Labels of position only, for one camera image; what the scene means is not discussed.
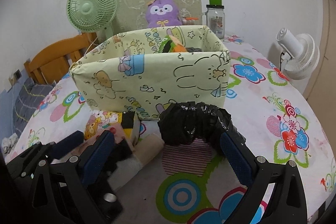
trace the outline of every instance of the green fan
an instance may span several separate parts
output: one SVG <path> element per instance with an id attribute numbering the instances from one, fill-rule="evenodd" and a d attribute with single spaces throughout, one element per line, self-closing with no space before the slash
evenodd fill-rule
<path id="1" fill-rule="evenodd" d="M 68 0 L 70 23 L 82 32 L 105 30 L 106 38 L 113 36 L 111 22 L 117 11 L 118 0 Z"/>

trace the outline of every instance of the pink bow print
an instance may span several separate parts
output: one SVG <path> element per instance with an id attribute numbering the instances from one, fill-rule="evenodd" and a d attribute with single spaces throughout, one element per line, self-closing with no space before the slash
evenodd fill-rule
<path id="1" fill-rule="evenodd" d="M 124 63 L 124 61 L 130 61 L 130 60 L 131 60 L 131 57 L 129 55 L 119 57 L 118 71 L 124 72 L 124 71 L 130 70 L 131 67 Z"/>

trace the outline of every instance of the black plastic bag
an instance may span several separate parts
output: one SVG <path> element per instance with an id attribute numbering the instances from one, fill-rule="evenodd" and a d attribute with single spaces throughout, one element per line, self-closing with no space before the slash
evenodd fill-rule
<path id="1" fill-rule="evenodd" d="M 196 138 L 203 139 L 221 155 L 219 140 L 224 131 L 235 131 L 244 143 L 246 141 L 233 126 L 231 115 L 225 109 L 203 102 L 170 104 L 160 114 L 158 125 L 165 144 L 191 144 Z"/>

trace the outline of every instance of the star print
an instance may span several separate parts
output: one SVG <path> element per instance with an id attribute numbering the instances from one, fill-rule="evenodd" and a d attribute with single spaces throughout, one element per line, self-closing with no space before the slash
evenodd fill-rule
<path id="1" fill-rule="evenodd" d="M 188 37 L 190 37 L 191 39 L 193 39 L 194 37 L 194 31 L 188 32 Z"/>

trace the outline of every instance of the table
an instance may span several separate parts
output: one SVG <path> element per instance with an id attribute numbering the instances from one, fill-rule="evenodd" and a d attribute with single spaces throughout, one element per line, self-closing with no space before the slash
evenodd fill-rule
<path id="1" fill-rule="evenodd" d="M 231 53 L 224 108 L 255 155 L 297 163 L 310 219 L 335 187 L 335 159 L 324 131 L 298 90 L 261 53 L 237 36 L 226 37 L 224 43 Z M 58 142 L 84 131 L 91 114 L 66 75 L 29 120 L 6 162 L 37 141 Z M 142 122 L 140 137 L 148 134 L 159 134 L 156 122 Z M 115 223 L 221 224 L 245 191 L 228 161 L 201 140 L 165 146 L 117 191 L 125 211 Z M 272 185 L 252 223 L 260 220 L 271 192 Z"/>

